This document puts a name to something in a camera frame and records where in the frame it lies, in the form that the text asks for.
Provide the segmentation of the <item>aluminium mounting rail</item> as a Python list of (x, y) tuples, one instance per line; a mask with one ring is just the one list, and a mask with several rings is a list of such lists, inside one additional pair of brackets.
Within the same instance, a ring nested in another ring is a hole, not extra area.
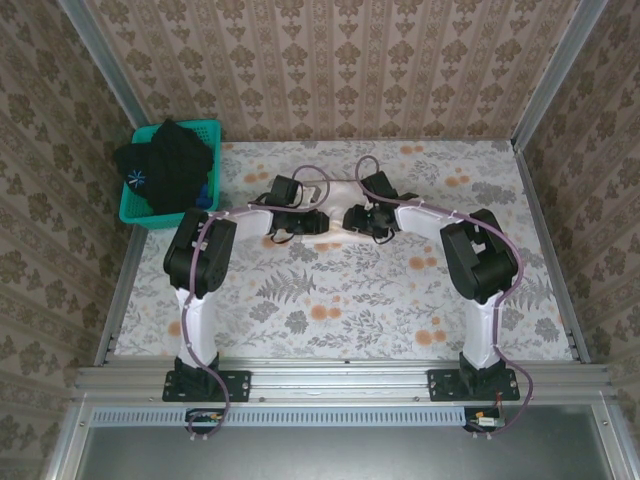
[[(230, 361), (228, 370), (250, 371), (253, 404), (408, 405), (430, 401), (427, 372), (450, 362)], [(162, 398), (168, 359), (110, 362), (80, 370), (76, 394), (94, 402), (145, 404)], [(517, 374), (521, 397), (535, 405), (588, 404), (615, 398), (607, 369), (576, 362), (527, 363)]]

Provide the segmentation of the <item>aluminium frame post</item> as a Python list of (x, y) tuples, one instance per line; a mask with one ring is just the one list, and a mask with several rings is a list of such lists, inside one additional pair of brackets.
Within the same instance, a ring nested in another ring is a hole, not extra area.
[(580, 0), (568, 26), (551, 55), (549, 64), (519, 120), (511, 143), (521, 153), (567, 77), (573, 63), (603, 13), (608, 0)]
[(133, 43), (132, 0), (57, 0), (94, 63), (103, 75), (134, 129), (151, 125), (141, 91), (127, 71), (123, 52), (116, 45), (115, 31), (126, 33), (125, 43)]

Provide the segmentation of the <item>white red-print t-shirt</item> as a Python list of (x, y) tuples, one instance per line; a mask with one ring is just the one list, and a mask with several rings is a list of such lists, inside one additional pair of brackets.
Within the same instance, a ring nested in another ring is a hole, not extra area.
[(329, 229), (321, 234), (304, 234), (300, 241), (305, 245), (319, 244), (373, 244), (365, 234), (343, 228), (347, 210), (356, 205), (365, 205), (365, 196), (355, 181), (332, 180), (329, 186), (324, 181), (303, 181), (302, 190), (296, 195), (295, 204), (301, 207), (318, 208), (329, 217)]

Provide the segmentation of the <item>floral table cover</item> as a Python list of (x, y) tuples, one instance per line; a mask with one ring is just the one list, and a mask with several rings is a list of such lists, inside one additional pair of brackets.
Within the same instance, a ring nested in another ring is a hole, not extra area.
[[(382, 170), (400, 193), (470, 213), (491, 210), (524, 278), (504, 302), (500, 347), (513, 360), (572, 354), (512, 146), (507, 141), (226, 143), (223, 208), (269, 190), (276, 175), (350, 179)], [(236, 242), (208, 303), (222, 357), (454, 360), (466, 303), (438, 245), (401, 233), (378, 245), (267, 237)]]

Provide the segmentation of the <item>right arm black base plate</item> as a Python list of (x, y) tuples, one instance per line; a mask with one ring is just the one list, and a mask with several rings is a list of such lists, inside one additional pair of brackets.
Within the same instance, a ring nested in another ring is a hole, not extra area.
[(432, 402), (516, 401), (521, 398), (515, 373), (511, 369), (491, 374), (462, 372), (460, 369), (429, 370), (428, 389)]

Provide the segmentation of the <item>grey metal sheet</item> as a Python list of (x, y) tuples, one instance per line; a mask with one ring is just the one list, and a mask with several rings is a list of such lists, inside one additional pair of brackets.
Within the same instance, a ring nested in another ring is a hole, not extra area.
[(460, 427), (97, 428), (77, 480), (613, 480), (584, 407), (532, 407), (507, 432)]

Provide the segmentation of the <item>aluminium table side rail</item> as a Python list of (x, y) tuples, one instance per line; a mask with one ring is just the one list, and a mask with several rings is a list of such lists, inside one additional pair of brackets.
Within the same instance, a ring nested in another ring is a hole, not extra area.
[(94, 366), (102, 366), (105, 363), (111, 350), (111, 344), (117, 339), (127, 310), (139, 262), (144, 251), (146, 238), (147, 230), (145, 228), (140, 226), (133, 228), (111, 305), (104, 323), (103, 333), (93, 362)]
[(524, 155), (518, 149), (514, 149), (514, 154), (570, 348), (576, 360), (589, 364), (592, 359), (588, 352)]

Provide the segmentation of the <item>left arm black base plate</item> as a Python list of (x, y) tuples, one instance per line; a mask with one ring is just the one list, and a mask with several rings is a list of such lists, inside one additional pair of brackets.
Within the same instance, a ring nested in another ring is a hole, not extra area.
[[(231, 402), (247, 402), (251, 389), (250, 371), (219, 371)], [(219, 382), (202, 369), (172, 370), (166, 374), (162, 393), (164, 402), (225, 402)]]

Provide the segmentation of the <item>teal plastic basket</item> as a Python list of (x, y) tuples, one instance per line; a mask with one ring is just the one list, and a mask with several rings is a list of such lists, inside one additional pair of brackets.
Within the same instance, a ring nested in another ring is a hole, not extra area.
[[(215, 210), (219, 205), (220, 178), (221, 178), (221, 125), (213, 119), (178, 121), (180, 127), (192, 130), (198, 138), (212, 149), (212, 167), (208, 173), (206, 183), (207, 201), (209, 211)], [(133, 145), (148, 145), (153, 136), (161, 128), (160, 124), (143, 126), (137, 129), (132, 136)], [(152, 212), (149, 202), (144, 199), (137, 188), (142, 180), (142, 175), (133, 175), (124, 182), (120, 203), (120, 220), (127, 224), (141, 225), (147, 229), (163, 229), (176, 227), (183, 216), (182, 212), (170, 214), (158, 214)]]

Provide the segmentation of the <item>black t-shirt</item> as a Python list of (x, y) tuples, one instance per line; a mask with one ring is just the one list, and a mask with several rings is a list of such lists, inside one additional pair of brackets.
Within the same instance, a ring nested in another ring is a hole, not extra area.
[(149, 141), (116, 149), (113, 159), (126, 186), (145, 199), (155, 215), (194, 207), (214, 165), (212, 149), (194, 130), (171, 119)]

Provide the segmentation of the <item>small connector board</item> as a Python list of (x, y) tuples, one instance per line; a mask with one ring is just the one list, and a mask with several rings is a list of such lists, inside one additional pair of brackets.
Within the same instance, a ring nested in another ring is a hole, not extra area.
[(464, 428), (471, 433), (493, 432), (505, 426), (505, 418), (498, 407), (480, 409), (465, 408), (466, 424)]
[(185, 413), (185, 428), (196, 436), (212, 435), (224, 419), (223, 409), (194, 408)]

